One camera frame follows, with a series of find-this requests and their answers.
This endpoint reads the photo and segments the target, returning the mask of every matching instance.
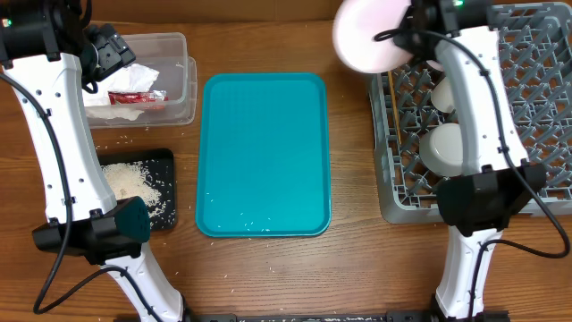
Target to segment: gray dish rack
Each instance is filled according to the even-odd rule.
[[[547,167],[539,193],[556,215],[572,214],[572,8],[563,3],[494,7],[499,23],[500,66],[520,139],[530,160]],[[431,105],[431,90],[444,77],[428,64],[391,71],[399,120],[387,73],[369,82],[374,115],[375,169],[380,207],[391,223],[441,221],[435,192],[449,178],[429,171],[419,140],[443,123],[456,122]],[[396,123],[400,125],[401,142]],[[522,213],[543,216],[531,201]]]

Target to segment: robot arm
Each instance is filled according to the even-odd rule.
[[[413,57],[412,64],[438,60],[450,79],[463,165],[462,175],[442,183],[437,191],[443,221],[450,226],[450,241],[433,310],[439,321],[461,321],[469,318],[471,301],[475,300],[473,317],[484,308],[482,296],[492,245],[478,268],[475,293],[471,292],[481,245],[499,239],[510,217],[531,195],[509,168],[501,149],[497,111],[482,70],[459,46],[443,38],[453,38],[488,70],[498,96],[509,158],[534,191],[545,184],[546,174],[542,165],[528,165],[512,122],[499,66],[498,35],[489,27],[490,1],[419,0],[411,4],[406,0],[346,0],[336,15],[333,41],[341,60],[359,72],[387,72]],[[396,21],[394,16],[400,13],[402,19]],[[440,37],[429,37],[430,32]]]
[[[82,87],[91,84],[87,90],[97,90],[97,81],[129,64],[135,56],[110,25],[101,30],[92,26],[85,30],[84,37],[78,6],[60,5],[62,2],[57,0],[19,0],[0,6],[0,61],[4,73],[39,102],[59,142],[73,210],[65,254],[85,256],[90,264],[101,268],[125,268],[162,321],[189,319],[184,299],[167,281],[147,243],[147,208],[139,198],[117,201],[103,176],[83,106]],[[49,13],[43,15],[38,8]],[[34,19],[42,21],[44,17],[49,17],[45,24],[32,24]],[[102,61],[99,57],[109,58]],[[15,92],[26,116],[46,191],[48,224],[34,231],[34,242],[41,250],[59,252],[67,218],[55,153],[42,119],[28,99]],[[144,228],[134,232],[132,226]],[[114,271],[108,274],[121,286],[142,321],[156,321],[125,276]]]

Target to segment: wooden table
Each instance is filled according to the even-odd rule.
[[[154,233],[151,246],[169,281],[196,312],[276,315],[427,308],[441,281],[446,225],[390,225],[382,219],[365,80],[334,53],[330,21],[117,27],[123,34],[185,34],[198,64],[199,94],[210,77],[222,72],[314,72],[327,86],[332,224],[316,238],[210,239],[197,229],[200,98],[195,121],[188,126],[93,131],[95,143],[108,146],[108,152],[174,152],[179,223],[172,231]],[[46,220],[42,179],[15,95],[4,84],[0,93],[0,320],[107,321],[134,314],[107,276],[50,315],[31,313],[55,256],[38,251],[31,239],[32,229]],[[117,144],[124,135],[133,142]],[[560,220],[572,232],[572,216]],[[505,237],[541,250],[562,247],[545,218],[515,218]],[[499,246],[485,306],[509,309],[514,321],[570,321],[571,267],[572,257],[543,259]],[[84,258],[66,258],[47,301],[96,269]]]

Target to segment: black tray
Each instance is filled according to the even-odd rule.
[[[175,211],[175,167],[174,157],[170,149],[158,148],[97,157],[99,158],[99,164],[101,166],[118,163],[132,164],[139,161],[143,162],[143,165],[146,166],[149,170],[147,180],[152,183],[153,188],[161,192],[160,203],[166,203],[165,210],[162,215],[153,216],[150,218],[151,231],[171,229],[175,226],[175,224],[177,224],[177,216]],[[164,182],[164,186],[156,183],[156,180]],[[147,210],[150,213],[154,211],[155,208],[156,207],[147,207]]]

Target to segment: clear plastic container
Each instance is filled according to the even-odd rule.
[[[88,117],[92,129],[117,127],[148,127],[189,124],[195,118],[197,105],[197,65],[187,54],[187,40],[181,33],[125,35],[135,56],[135,63],[159,71],[150,90],[165,90],[169,98],[162,102],[163,109],[152,109],[157,103],[122,104],[121,107],[144,111],[130,121]],[[86,106],[86,109],[114,108],[117,106]]]

